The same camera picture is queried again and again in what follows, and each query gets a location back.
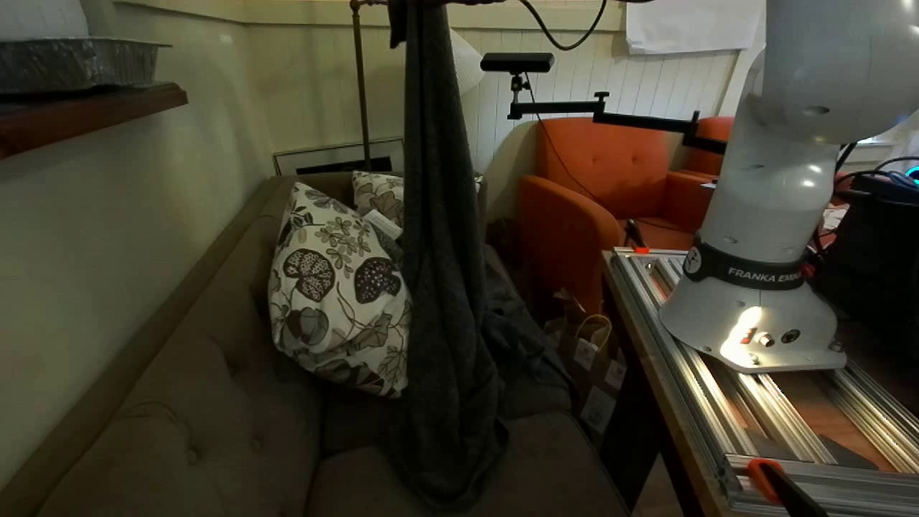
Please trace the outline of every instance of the wooden shelf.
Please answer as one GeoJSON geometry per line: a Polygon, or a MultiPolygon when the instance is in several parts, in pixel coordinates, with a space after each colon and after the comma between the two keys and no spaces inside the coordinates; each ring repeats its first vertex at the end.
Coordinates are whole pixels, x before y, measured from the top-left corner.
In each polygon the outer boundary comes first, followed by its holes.
{"type": "Polygon", "coordinates": [[[176,82],[0,100],[0,160],[186,102],[176,82]]]}

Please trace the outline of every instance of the beige couch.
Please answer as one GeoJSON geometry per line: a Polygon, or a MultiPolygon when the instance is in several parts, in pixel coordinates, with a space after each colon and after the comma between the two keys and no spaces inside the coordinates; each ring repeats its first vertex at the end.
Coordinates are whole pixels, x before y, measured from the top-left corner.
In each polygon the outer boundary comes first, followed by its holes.
{"type": "MultiPolygon", "coordinates": [[[[351,174],[310,183],[351,199],[351,174]]],[[[267,181],[176,296],[0,492],[0,515],[432,515],[393,476],[390,403],[270,344],[264,281],[291,181],[267,181]]],[[[565,411],[521,414],[468,515],[620,515],[565,411]]]]}

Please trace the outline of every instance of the couch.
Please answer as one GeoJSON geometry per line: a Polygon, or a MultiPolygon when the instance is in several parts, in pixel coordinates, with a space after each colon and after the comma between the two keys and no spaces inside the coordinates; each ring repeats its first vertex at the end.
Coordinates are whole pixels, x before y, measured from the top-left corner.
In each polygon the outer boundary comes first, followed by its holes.
{"type": "Polygon", "coordinates": [[[534,293],[565,289],[597,314],[600,250],[623,243],[688,250],[712,199],[705,183],[716,173],[676,170],[676,156],[672,133],[588,118],[544,121],[537,170],[524,174],[514,212],[534,293]]]}
{"type": "MultiPolygon", "coordinates": [[[[347,200],[351,174],[310,183],[347,200]]],[[[393,403],[324,385],[270,344],[264,283],[291,177],[261,183],[0,492],[0,515],[432,515],[383,450],[393,403]]],[[[620,515],[565,408],[518,411],[468,515],[620,515]]]]}

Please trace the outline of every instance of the dark gray cloth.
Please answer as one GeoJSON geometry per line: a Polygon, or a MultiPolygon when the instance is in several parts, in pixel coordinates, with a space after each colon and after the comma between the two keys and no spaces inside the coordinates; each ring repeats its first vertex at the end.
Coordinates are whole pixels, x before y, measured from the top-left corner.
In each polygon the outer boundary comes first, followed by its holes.
{"type": "Polygon", "coordinates": [[[505,447],[501,418],[508,381],[563,390],[553,344],[527,309],[486,293],[449,18],[443,5],[405,9],[405,255],[413,296],[407,390],[387,434],[387,457],[432,510],[463,510],[505,447]]]}

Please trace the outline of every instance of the metal rod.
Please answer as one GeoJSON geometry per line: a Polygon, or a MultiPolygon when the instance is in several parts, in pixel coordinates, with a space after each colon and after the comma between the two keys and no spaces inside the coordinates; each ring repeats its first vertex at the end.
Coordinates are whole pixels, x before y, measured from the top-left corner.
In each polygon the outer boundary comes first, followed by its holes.
{"type": "Polygon", "coordinates": [[[364,82],[364,42],[362,42],[362,0],[351,0],[353,59],[357,59],[357,95],[362,110],[362,146],[364,170],[370,170],[370,124],[369,124],[369,82],[364,82]]]}

